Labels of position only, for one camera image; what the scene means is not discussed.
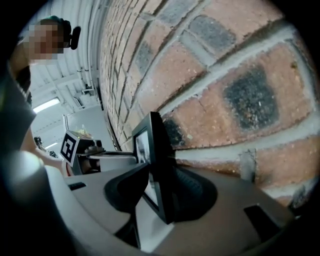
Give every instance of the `white wall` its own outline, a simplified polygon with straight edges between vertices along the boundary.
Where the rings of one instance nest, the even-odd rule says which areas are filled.
[[[85,130],[95,140],[101,140],[106,151],[115,151],[114,144],[107,129],[104,114],[100,106],[90,107],[67,116],[69,130],[78,131],[84,125]]]

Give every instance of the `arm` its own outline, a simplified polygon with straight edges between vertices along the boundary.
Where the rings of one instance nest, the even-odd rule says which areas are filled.
[[[34,155],[36,155],[38,158],[42,159],[43,163],[46,166],[52,166],[52,167],[56,167],[57,169],[60,170],[60,172],[62,173],[62,175],[64,175],[63,169],[62,169],[62,159],[58,159],[58,158],[54,158],[48,154],[46,154],[45,152],[43,152],[42,150],[40,150],[33,138],[31,129],[29,128],[28,131],[26,132],[23,142],[22,142],[22,146],[21,146],[21,150],[22,151],[28,151],[30,153],[33,153]]]

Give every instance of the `dark gray brick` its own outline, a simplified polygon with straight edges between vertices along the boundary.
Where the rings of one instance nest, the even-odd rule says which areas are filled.
[[[142,76],[146,73],[153,55],[154,54],[150,46],[147,42],[143,41],[135,58],[135,63]]]
[[[203,45],[188,31],[184,31],[179,41],[204,65],[211,66],[216,62],[212,53],[208,52]]]
[[[199,36],[215,53],[219,53],[236,42],[236,36],[226,30],[218,21],[200,15],[189,24],[189,30]]]
[[[197,4],[196,0],[171,0],[160,12],[159,19],[170,25],[177,25]]]
[[[184,146],[186,144],[179,126],[172,118],[166,119],[163,124],[172,146]]]
[[[239,125],[257,130],[274,124],[278,118],[277,102],[262,67],[255,67],[224,90]]]

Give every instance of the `dark shirt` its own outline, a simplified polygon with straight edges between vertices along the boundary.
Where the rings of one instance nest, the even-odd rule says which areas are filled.
[[[18,82],[18,84],[20,85],[20,87],[23,89],[23,91],[25,93],[28,93],[30,84],[31,84],[31,73],[30,73],[30,67],[27,66],[24,69],[22,69],[20,71],[20,73],[18,74],[16,81]],[[31,97],[31,93],[29,92],[28,96],[27,96],[27,100],[26,100],[30,106],[32,104],[32,97]]]

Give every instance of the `person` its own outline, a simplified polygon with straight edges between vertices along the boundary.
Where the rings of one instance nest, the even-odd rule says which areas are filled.
[[[50,60],[55,54],[61,54],[68,47],[65,33],[71,31],[70,23],[57,16],[50,16],[37,22],[28,31],[28,35],[20,40],[9,60],[9,71],[26,94],[27,102],[31,105],[30,93],[31,73],[30,66],[41,60]],[[39,149],[29,128],[24,136],[20,150],[33,153],[43,163],[56,167],[62,175],[71,176],[71,167],[62,159],[52,157]]]

